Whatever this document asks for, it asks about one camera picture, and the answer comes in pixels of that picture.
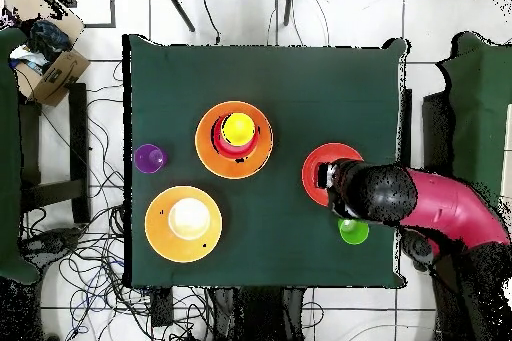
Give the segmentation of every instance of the white tiled floor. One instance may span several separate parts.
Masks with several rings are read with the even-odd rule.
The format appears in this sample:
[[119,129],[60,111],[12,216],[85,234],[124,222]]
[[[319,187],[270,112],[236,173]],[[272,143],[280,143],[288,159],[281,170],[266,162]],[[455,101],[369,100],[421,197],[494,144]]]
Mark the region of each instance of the white tiled floor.
[[[170,0],[115,0],[115,28],[88,28],[76,44],[76,49],[92,63],[80,79],[89,90],[119,85],[113,72],[121,59],[121,35],[141,34],[160,44],[186,43],[213,44],[213,30],[203,0],[180,0],[196,26],[190,33]],[[331,46],[381,47],[393,37],[404,37],[411,43],[407,57],[406,85],[413,90],[412,166],[421,167],[423,145],[421,141],[421,103],[425,95],[444,89],[444,79],[434,65],[445,59],[451,51],[451,39],[461,31],[475,30],[484,37],[503,43],[512,37],[511,0],[319,0],[329,26]],[[273,10],[273,0],[207,0],[212,18],[221,32],[221,45],[275,44],[275,15],[268,31]],[[293,19],[284,27],[284,0],[279,0],[279,45],[299,45]],[[109,0],[78,0],[77,14],[85,23],[108,23]],[[306,46],[324,46],[327,32],[315,0],[295,0],[294,14],[297,29]],[[121,79],[117,67],[116,78]],[[107,88],[90,92],[88,100],[97,98],[122,99],[122,88]],[[45,114],[66,140],[69,140],[68,102],[65,99],[57,108],[44,108]],[[96,102],[89,107],[92,120],[101,125],[109,135],[107,161],[123,172],[123,125],[120,103]],[[91,130],[105,143],[105,134],[90,124]],[[101,147],[90,137],[91,167],[98,180],[91,175],[91,184],[99,185],[105,175],[101,168]],[[41,119],[41,171],[43,182],[69,178],[69,152],[67,146],[48,122]],[[91,188],[91,195],[97,187]],[[109,205],[120,204],[122,192],[105,189]],[[93,213],[105,207],[105,197],[92,199]],[[41,229],[72,225],[69,203],[47,207],[48,217],[41,222]],[[41,212],[34,211],[33,222]],[[107,229],[105,218],[94,223],[89,232],[102,233]],[[78,261],[83,268],[87,263]],[[43,286],[43,322],[48,332],[65,338],[72,328],[69,311],[71,296],[76,288],[59,274],[59,265],[49,270]],[[63,262],[63,275],[73,283],[80,280]],[[322,305],[323,320],[314,328],[305,328],[306,341],[429,341],[434,326],[435,301],[430,277],[417,272],[412,262],[402,256],[400,273],[407,279],[407,286],[398,291],[385,289],[316,289],[315,301]],[[189,290],[177,289],[177,299]],[[306,292],[305,302],[311,300],[312,290]],[[73,304],[81,298],[75,296]],[[91,313],[86,326],[94,327],[72,341],[97,341],[99,332],[110,319],[110,310]],[[304,310],[303,324],[319,321],[319,310]],[[140,319],[145,325],[145,318]],[[105,331],[101,341],[149,341],[130,315],[118,315],[111,323],[110,333]],[[204,334],[204,324],[195,324],[194,334]],[[161,329],[155,336],[162,335]]]

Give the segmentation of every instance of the table leg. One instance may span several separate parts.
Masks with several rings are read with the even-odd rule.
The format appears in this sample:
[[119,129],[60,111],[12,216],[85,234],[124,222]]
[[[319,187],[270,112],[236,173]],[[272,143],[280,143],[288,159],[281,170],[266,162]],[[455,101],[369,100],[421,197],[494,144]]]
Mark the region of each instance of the table leg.
[[292,0],[286,0],[286,7],[284,8],[284,26],[288,26],[288,22],[290,21],[291,4]]
[[176,10],[178,10],[178,13],[180,14],[183,21],[187,24],[187,27],[190,30],[190,32],[195,32],[196,28],[194,28],[194,25],[188,18],[187,13],[185,13],[185,10],[183,10],[183,7],[181,7],[181,4],[179,3],[179,1],[178,0],[171,0],[171,1],[174,4],[174,7],[176,7]]

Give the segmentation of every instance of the green tablecloth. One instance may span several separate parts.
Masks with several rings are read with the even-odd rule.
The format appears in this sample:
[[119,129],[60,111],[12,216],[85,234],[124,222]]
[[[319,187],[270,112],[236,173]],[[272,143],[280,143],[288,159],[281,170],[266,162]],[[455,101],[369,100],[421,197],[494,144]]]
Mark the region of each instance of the green tablecloth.
[[453,174],[496,208],[512,103],[512,45],[489,45],[470,32],[458,36],[455,45],[455,54],[441,64],[455,113]]
[[[301,168],[327,142],[346,143],[369,162],[395,160],[404,41],[357,49],[162,47],[129,39],[133,150],[154,143],[169,154],[156,174],[133,169],[133,285],[401,285],[394,231],[375,225],[363,244],[344,243],[334,215],[304,191]],[[228,100],[258,107],[274,132],[265,167],[242,180],[209,172],[194,147],[202,116]],[[175,185],[203,189],[223,216],[217,247],[194,263],[162,258],[144,233],[150,202]]]

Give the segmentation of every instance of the table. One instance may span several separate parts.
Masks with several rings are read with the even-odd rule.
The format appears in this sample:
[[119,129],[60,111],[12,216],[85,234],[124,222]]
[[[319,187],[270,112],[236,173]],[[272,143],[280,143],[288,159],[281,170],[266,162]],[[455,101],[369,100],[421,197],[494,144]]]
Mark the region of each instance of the table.
[[[403,40],[384,49],[162,47],[130,35],[123,45],[131,56],[123,74],[131,122],[125,176],[132,183],[125,190],[132,226],[125,268],[133,286],[402,285],[393,272],[394,230],[373,225],[363,244],[344,243],[335,216],[304,191],[301,168],[326,142],[346,143],[372,163],[395,161]],[[265,167],[241,180],[209,172],[194,147],[202,116],[233,99],[258,107],[274,133]],[[132,168],[129,156],[144,143],[169,155],[155,174]],[[162,258],[144,233],[147,207],[176,185],[206,191],[223,215],[217,247],[193,263]]]

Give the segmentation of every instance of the floor tile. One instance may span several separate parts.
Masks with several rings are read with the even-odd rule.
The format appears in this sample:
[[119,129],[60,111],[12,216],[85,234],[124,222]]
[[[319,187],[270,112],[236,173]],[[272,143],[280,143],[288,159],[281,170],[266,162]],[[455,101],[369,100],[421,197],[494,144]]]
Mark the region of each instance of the floor tile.
[[[83,313],[79,310],[74,315],[79,320]],[[71,341],[98,341],[98,338],[100,341],[151,341],[139,328],[133,315],[116,314],[113,319],[112,316],[113,312],[110,310],[89,312],[88,318],[83,322],[85,328],[80,328],[80,334]],[[45,333],[57,334],[61,341],[65,341],[70,331],[78,326],[76,321],[73,322],[68,309],[42,309],[41,318]],[[111,319],[109,332],[108,328],[104,328]],[[139,316],[137,320],[142,328],[146,329],[147,318]]]
[[501,195],[505,197],[512,197],[512,151],[503,152]]
[[[327,18],[331,46],[382,47],[402,36],[402,0],[318,0]],[[295,0],[304,44],[326,44],[322,13],[315,0]]]
[[307,288],[304,292],[304,297],[302,297],[302,303],[310,303],[313,301],[313,290],[315,291],[315,299],[316,299],[316,293],[318,291],[318,288]]
[[435,311],[398,311],[396,341],[432,341],[435,321]]
[[512,197],[500,197],[498,211],[507,225],[509,235],[512,237]]
[[124,202],[123,191],[118,188],[90,187],[91,218],[94,221],[89,226],[90,232],[108,232],[108,215],[105,209],[119,206]]
[[69,102],[66,96],[57,107],[42,106],[39,118],[41,184],[69,181],[69,155],[72,153],[69,141]]
[[109,24],[111,22],[110,0],[76,0],[73,9],[86,25]]
[[[303,311],[303,326],[307,326]],[[303,328],[305,341],[393,341],[394,311],[325,310],[314,328]]]
[[437,62],[450,56],[453,37],[475,31],[495,43],[512,37],[511,0],[405,0],[408,61]]
[[[114,79],[114,76],[122,79],[122,70],[119,63],[93,62],[84,75],[80,81],[85,82],[88,89],[89,165],[94,173],[89,182],[101,185],[113,170],[124,173],[123,88],[116,87],[122,83]],[[105,152],[106,164],[103,165]],[[117,175],[109,179],[115,185],[122,185]]]
[[505,133],[505,150],[512,150],[512,104],[507,106],[507,129]]
[[317,288],[315,299],[323,308],[395,308],[395,290],[386,288]]
[[[151,0],[151,40],[169,44],[215,44],[213,29],[203,0],[179,0],[192,24],[191,33],[170,0]],[[220,32],[220,45],[263,45],[267,41],[273,0],[206,0]]]
[[[50,266],[44,277],[42,286],[42,307],[86,307],[86,294],[80,291],[80,289],[100,294],[109,285],[105,277],[105,272],[99,271],[99,262],[97,260],[86,260],[87,258],[98,258],[101,249],[106,246],[106,241],[101,240],[101,236],[100,233],[85,234],[80,239],[79,248],[76,250],[76,253],[79,253],[83,258],[76,255],[69,255]],[[121,259],[124,257],[124,245],[121,242],[113,242],[113,244],[109,246],[109,250]],[[117,260],[115,257],[112,258],[112,261],[122,262],[122,260]],[[122,276],[124,271],[122,265],[113,263],[112,268],[119,277]],[[105,307],[105,303],[101,298],[93,298],[92,295],[90,297],[93,301],[91,304],[92,307]],[[134,303],[139,303],[136,297],[138,297],[137,294],[131,296]],[[112,305],[116,303],[114,293],[109,295],[109,303]]]
[[75,49],[89,60],[120,60],[122,34],[149,36],[149,0],[115,0],[115,28],[86,28]]
[[412,260],[402,253],[400,274],[405,277],[406,286],[397,290],[399,309],[435,309],[436,301],[432,278],[428,272],[417,271]]
[[211,301],[209,298],[204,297],[204,290],[198,287],[173,287],[173,303],[176,308],[183,308],[187,310],[190,306],[192,309],[203,309],[204,303],[207,301],[210,306]]
[[411,109],[411,166],[423,166],[423,98],[444,91],[446,84],[441,71],[434,64],[407,64],[406,88],[412,89]]

